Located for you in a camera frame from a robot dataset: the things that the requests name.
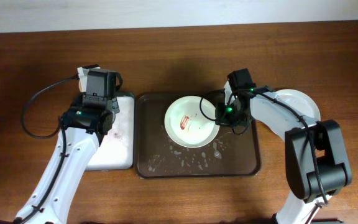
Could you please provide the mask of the cream plate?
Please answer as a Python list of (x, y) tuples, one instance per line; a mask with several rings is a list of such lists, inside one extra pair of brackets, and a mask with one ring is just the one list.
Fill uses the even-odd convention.
[(166, 110), (164, 126), (169, 138), (180, 146), (198, 148), (209, 144), (218, 135), (216, 108), (199, 96), (184, 96)]

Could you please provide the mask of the pale green plate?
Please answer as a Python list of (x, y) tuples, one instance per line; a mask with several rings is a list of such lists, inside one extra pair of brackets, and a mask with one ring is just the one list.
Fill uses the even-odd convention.
[[(317, 104), (305, 93), (284, 89), (274, 93), (266, 92), (265, 95), (276, 99), (288, 105), (297, 114), (304, 117), (308, 126), (315, 125), (321, 120), (321, 115)], [(266, 124), (277, 136), (282, 140), (285, 139), (285, 132), (293, 128), (304, 128), (299, 119), (288, 109), (262, 97), (264, 99), (264, 109), (262, 116), (264, 124)]]

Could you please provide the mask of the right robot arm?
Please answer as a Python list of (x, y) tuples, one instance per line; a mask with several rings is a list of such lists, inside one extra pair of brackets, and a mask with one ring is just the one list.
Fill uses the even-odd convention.
[(290, 193), (272, 223), (311, 223), (352, 182), (352, 172), (340, 125), (320, 121), (284, 102), (269, 86), (257, 86), (248, 69), (227, 76), (220, 91), (214, 122), (248, 130), (254, 120), (268, 126), (285, 143), (285, 171)]

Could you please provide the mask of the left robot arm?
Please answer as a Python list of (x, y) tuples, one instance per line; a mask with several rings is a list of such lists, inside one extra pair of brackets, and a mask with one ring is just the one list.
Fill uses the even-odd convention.
[(74, 78), (85, 89), (58, 118), (57, 143), (43, 175), (13, 223), (66, 223), (80, 180), (119, 113), (121, 74), (82, 68)]

